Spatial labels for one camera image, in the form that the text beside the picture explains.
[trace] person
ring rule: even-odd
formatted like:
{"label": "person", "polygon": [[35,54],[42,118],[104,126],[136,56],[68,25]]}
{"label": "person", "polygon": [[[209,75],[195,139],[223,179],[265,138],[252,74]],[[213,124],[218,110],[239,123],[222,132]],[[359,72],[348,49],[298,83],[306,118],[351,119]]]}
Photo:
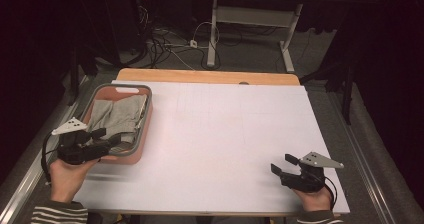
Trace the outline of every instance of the person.
{"label": "person", "polygon": [[[70,165],[60,159],[52,162],[50,200],[34,208],[31,223],[87,223],[88,210],[81,203],[73,202],[73,199],[81,188],[87,172],[97,162],[98,160],[92,160],[81,165]],[[305,210],[305,213],[298,218],[298,223],[343,222],[334,217],[330,208],[331,194],[325,187],[315,193],[304,193],[294,189],[293,191],[299,196]],[[224,218],[216,223],[229,223],[229,220]],[[244,218],[243,222],[259,223],[257,220],[258,218]]]}

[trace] wire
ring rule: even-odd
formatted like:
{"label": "wire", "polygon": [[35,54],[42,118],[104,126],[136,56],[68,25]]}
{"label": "wire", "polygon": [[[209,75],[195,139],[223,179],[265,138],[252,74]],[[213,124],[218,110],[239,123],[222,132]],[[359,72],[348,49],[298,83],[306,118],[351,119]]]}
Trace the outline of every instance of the wire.
{"label": "wire", "polygon": [[299,64],[299,61],[303,58],[303,55],[305,54],[306,49],[309,46],[310,40],[311,40],[311,32],[312,32],[312,28],[309,29],[309,33],[308,33],[308,42],[306,43],[305,47],[303,48],[302,54],[300,55],[300,57],[296,60],[296,64]]}
{"label": "wire", "polygon": [[325,179],[329,180],[334,187],[335,195],[333,195],[330,188],[327,185],[325,185],[325,187],[330,191],[330,194],[333,196],[333,202],[330,204],[330,208],[331,208],[331,210],[333,210],[333,208],[334,208],[334,206],[336,205],[336,202],[337,202],[337,196],[338,196],[337,188],[336,188],[336,185],[334,185],[334,182],[330,180],[330,178],[325,177]]}
{"label": "wire", "polygon": [[277,73],[278,73],[278,72],[280,72],[280,71],[278,70],[278,64],[277,64],[277,62],[281,59],[281,56],[282,56],[282,55],[278,55],[277,60],[275,60],[275,61],[274,61],[275,71],[276,71]]}
{"label": "wire", "polygon": [[144,21],[144,18],[146,17],[146,21],[144,22],[144,29],[146,29],[146,27],[147,27],[147,22],[149,21],[149,12],[146,10],[146,8],[144,8],[142,5],[138,5],[137,6],[138,7],[138,14],[139,15],[142,15],[142,18],[141,18],[141,20],[140,20],[140,25],[142,25],[143,24],[143,21]]}
{"label": "wire", "polygon": [[49,173],[49,168],[47,166],[47,157],[46,157],[47,152],[46,152],[46,149],[47,149],[47,142],[49,141],[51,135],[52,135],[51,132],[49,132],[46,135],[46,137],[44,138],[44,141],[43,141],[43,147],[41,149],[41,168],[43,169],[44,175],[45,175],[45,177],[47,179],[47,183],[46,184],[48,184],[48,185],[51,185],[52,179],[51,179],[51,176],[50,176],[50,173]]}
{"label": "wire", "polygon": [[199,51],[200,53],[202,53],[202,59],[200,60],[200,66],[203,63],[203,59],[205,58],[205,53],[197,48],[191,48],[191,49],[186,49],[186,50],[181,50],[181,51],[176,51],[175,53],[182,53],[182,52],[186,52],[186,51]]}
{"label": "wire", "polygon": [[258,25],[247,25],[247,24],[230,24],[234,29],[244,29],[244,32],[249,33],[251,35],[245,35],[245,36],[269,36],[272,33],[274,33],[277,29],[279,29],[280,27],[265,27],[265,31],[262,32],[254,32],[251,30],[246,30],[246,29],[263,29],[263,26],[258,26]]}
{"label": "wire", "polygon": [[215,26],[213,23],[211,23],[211,22],[202,22],[202,23],[200,23],[198,26],[197,26],[197,28],[196,28],[196,30],[194,31],[194,34],[193,34],[193,41],[194,41],[194,38],[196,37],[196,33],[197,33],[197,30],[199,29],[199,27],[201,26],[201,25],[204,25],[204,24],[210,24],[212,27],[214,27],[215,28],[215,30],[216,30],[216,32],[218,33],[218,35],[217,35],[217,38],[216,38],[216,40],[215,40],[215,45],[218,43],[218,41],[219,41],[219,29],[218,29],[218,27],[217,26]]}
{"label": "wire", "polygon": [[50,154],[50,153],[53,153],[53,152],[55,152],[55,151],[57,151],[57,148],[56,148],[56,149],[53,149],[53,150],[51,150],[51,151],[46,152],[46,155],[47,155],[47,154]]}
{"label": "wire", "polygon": [[167,47],[167,45],[170,45],[170,42],[166,40],[163,36],[161,37],[162,37],[162,42],[160,42],[159,40],[153,37],[151,38],[152,42],[146,42],[146,44],[152,45],[149,48],[150,64],[147,64],[139,68],[148,67],[148,66],[150,66],[150,68],[157,68],[156,67],[157,64],[164,62],[166,59],[169,58],[171,53],[169,52],[169,48]]}
{"label": "wire", "polygon": [[188,68],[190,68],[191,70],[195,71],[195,69],[193,67],[191,67],[190,65],[188,65],[187,63],[185,63],[178,55],[177,53],[171,51],[172,54],[174,54],[185,66],[187,66]]}
{"label": "wire", "polygon": [[224,45],[224,46],[228,46],[228,47],[235,47],[235,46],[238,46],[240,43],[242,43],[242,41],[243,41],[243,34],[241,33],[241,31],[238,29],[238,28],[235,28],[233,25],[231,25],[231,24],[229,24],[229,26],[233,29],[233,30],[235,30],[235,31],[237,31],[237,33],[238,33],[238,35],[239,35],[239,40],[235,43],[235,44],[227,44],[227,43],[225,43],[225,42],[223,42],[222,41],[222,38],[221,38],[221,45]]}

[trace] black cable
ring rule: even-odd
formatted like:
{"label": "black cable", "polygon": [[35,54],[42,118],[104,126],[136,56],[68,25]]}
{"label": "black cable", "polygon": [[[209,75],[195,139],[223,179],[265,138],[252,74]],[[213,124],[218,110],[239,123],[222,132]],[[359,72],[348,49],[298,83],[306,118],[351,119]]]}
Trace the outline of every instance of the black cable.
{"label": "black cable", "polygon": [[274,65],[275,65],[275,72],[277,72],[277,73],[278,73],[278,72],[280,72],[280,71],[278,71],[278,64],[277,64],[277,62],[278,62],[280,59],[281,59],[281,55],[279,55],[279,56],[278,56],[278,58],[277,58],[277,60],[275,60],[275,61],[274,61]]}
{"label": "black cable", "polygon": [[202,53],[202,59],[200,60],[200,66],[202,66],[203,60],[205,58],[205,52],[204,51],[202,51],[201,49],[198,49],[198,48],[190,48],[190,49],[186,49],[186,50],[176,51],[174,53],[182,53],[182,52],[186,52],[186,51],[199,51],[200,53]]}
{"label": "black cable", "polygon": [[55,152],[55,151],[57,151],[57,148],[56,148],[56,149],[53,149],[53,150],[51,150],[51,151],[46,152],[46,155],[47,155],[47,154],[50,154],[50,153],[53,153],[53,152]]}
{"label": "black cable", "polygon": [[208,67],[207,65],[205,66],[203,63],[201,64],[201,67],[205,70],[208,71],[215,71],[218,70],[221,67],[221,57],[219,56],[218,51],[216,50],[216,48],[214,47],[214,45],[212,44],[211,41],[209,41],[209,43],[211,44],[211,47],[215,50],[215,54],[218,57],[218,64],[215,64],[214,67]]}
{"label": "black cable", "polygon": [[[168,55],[165,56],[162,60],[160,60],[160,57],[162,57],[164,55],[164,53],[168,53]],[[170,56],[171,56],[170,49],[165,47],[165,50],[160,54],[158,60],[156,61],[156,64],[159,64],[159,63],[166,61]]]}
{"label": "black cable", "polygon": [[[169,53],[168,49],[166,48],[167,40],[165,39],[165,37],[163,37],[163,36],[161,36],[161,37],[162,37],[162,42],[160,42],[159,40],[157,41],[159,43],[160,53],[159,53],[159,56],[156,59],[156,63],[155,63],[156,65],[159,64],[159,63],[161,63],[161,62],[163,62],[163,61],[165,61],[169,57],[169,55],[171,55]],[[161,60],[161,57],[166,52],[169,53],[168,57],[165,57],[164,59]]]}
{"label": "black cable", "polygon": [[239,40],[236,43],[234,43],[234,44],[227,44],[227,43],[225,43],[223,41],[223,39],[225,37],[223,37],[223,36],[225,34],[232,34],[232,33],[226,33],[226,32],[223,31],[223,28],[220,27],[220,31],[219,31],[220,32],[220,40],[219,40],[219,44],[220,45],[223,45],[223,46],[227,46],[227,47],[235,47],[235,46],[238,46],[240,43],[242,43],[243,42],[243,34],[241,33],[241,31],[239,29],[237,29],[237,28],[234,28],[233,25],[231,25],[231,24],[228,24],[226,26],[230,26],[233,30],[235,30],[238,33]]}
{"label": "black cable", "polygon": [[44,138],[44,141],[43,141],[43,147],[41,149],[41,168],[43,169],[44,175],[45,175],[45,177],[47,179],[47,183],[49,185],[51,185],[52,179],[51,179],[49,168],[48,168],[48,165],[47,165],[46,149],[47,149],[47,142],[49,141],[51,135],[52,135],[51,132],[49,132],[46,135],[46,137]]}
{"label": "black cable", "polygon": [[296,60],[296,64],[299,64],[299,61],[303,58],[303,55],[305,55],[305,51],[309,46],[310,40],[311,40],[311,32],[312,32],[312,28],[309,29],[309,34],[308,34],[308,42],[306,43],[305,47],[303,48],[302,54],[300,55],[300,57]]}
{"label": "black cable", "polygon": [[334,208],[334,206],[336,205],[336,202],[337,202],[337,196],[338,196],[337,188],[336,188],[336,185],[334,185],[334,182],[332,182],[332,181],[330,180],[330,178],[325,177],[325,179],[329,180],[329,181],[331,182],[331,184],[333,185],[333,187],[334,187],[334,192],[335,192],[335,194],[333,194],[333,192],[331,191],[331,189],[330,189],[330,187],[329,187],[329,186],[325,185],[325,188],[327,188],[327,190],[330,192],[331,197],[332,197],[332,200],[333,200],[333,202],[332,202],[332,203],[330,203],[330,208],[331,208],[331,210],[333,210],[333,208]]}
{"label": "black cable", "polygon": [[[243,25],[231,24],[231,26],[233,26],[233,28],[235,28],[235,29],[239,29],[239,28],[242,29],[242,30],[244,29],[243,30],[244,32],[251,34],[251,35],[245,34],[245,36],[269,36],[279,28],[279,27],[275,27],[275,26],[273,26],[273,27],[263,27],[263,26],[257,26],[257,25],[249,26],[249,25],[246,25],[246,24],[243,24]],[[246,30],[246,29],[263,29],[263,28],[266,28],[266,29],[265,29],[265,31],[261,31],[261,32],[254,32],[254,31],[251,31],[251,30]]]}
{"label": "black cable", "polygon": [[154,39],[152,37],[152,42],[153,42],[153,46],[150,48],[150,51],[152,51],[152,48],[154,49],[153,53],[154,53],[154,58],[151,58],[151,66],[150,68],[153,68],[156,66],[156,62],[158,60],[158,58],[160,58],[160,55],[158,56],[158,50],[157,47],[160,46],[160,43],[158,40]]}

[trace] white cable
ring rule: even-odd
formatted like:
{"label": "white cable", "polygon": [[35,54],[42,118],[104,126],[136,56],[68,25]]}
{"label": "white cable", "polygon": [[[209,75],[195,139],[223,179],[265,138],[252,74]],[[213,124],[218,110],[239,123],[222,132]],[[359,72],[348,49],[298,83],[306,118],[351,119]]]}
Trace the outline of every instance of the white cable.
{"label": "white cable", "polygon": [[142,23],[143,23],[144,18],[146,17],[146,21],[144,22],[144,28],[146,28],[146,26],[147,26],[147,22],[149,21],[149,12],[148,12],[148,11],[147,11],[147,9],[146,9],[146,8],[144,8],[142,5],[138,5],[138,7],[139,7],[139,8],[141,8],[141,9],[143,9],[143,11],[144,11],[144,13],[142,13],[142,14],[143,14],[143,17],[141,18],[140,24],[142,24]]}
{"label": "white cable", "polygon": [[173,52],[173,51],[171,51],[170,50],[170,52],[172,53],[172,54],[174,54],[178,59],[180,59],[180,61],[184,64],[184,65],[186,65],[188,68],[190,68],[191,70],[193,70],[193,71],[195,71],[195,69],[193,69],[191,66],[189,66],[187,63],[185,63],[178,55],[177,55],[177,53],[175,53],[175,52]]}
{"label": "white cable", "polygon": [[218,35],[217,35],[217,37],[216,37],[216,41],[215,41],[215,46],[216,46],[216,44],[217,44],[217,43],[218,43],[218,41],[219,41],[219,29],[218,29],[218,27],[217,27],[217,26],[215,26],[212,22],[202,22],[202,23],[200,23],[200,24],[197,26],[196,30],[194,31],[194,34],[193,34],[193,40],[194,40],[194,38],[196,37],[197,29],[199,29],[199,27],[200,27],[201,25],[203,25],[203,24],[210,24],[213,28],[215,28],[216,32],[218,33]]}

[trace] white table surface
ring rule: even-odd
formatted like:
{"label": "white table surface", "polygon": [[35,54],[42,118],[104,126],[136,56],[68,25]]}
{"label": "white table surface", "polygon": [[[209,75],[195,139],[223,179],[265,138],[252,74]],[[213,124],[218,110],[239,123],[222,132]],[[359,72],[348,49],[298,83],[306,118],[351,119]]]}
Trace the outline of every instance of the white table surface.
{"label": "white table surface", "polygon": [[[75,200],[116,213],[279,216],[301,202],[270,170],[310,151],[330,157],[302,86],[131,82],[152,89],[153,112],[141,160],[98,163]],[[349,207],[338,189],[335,213]]]}

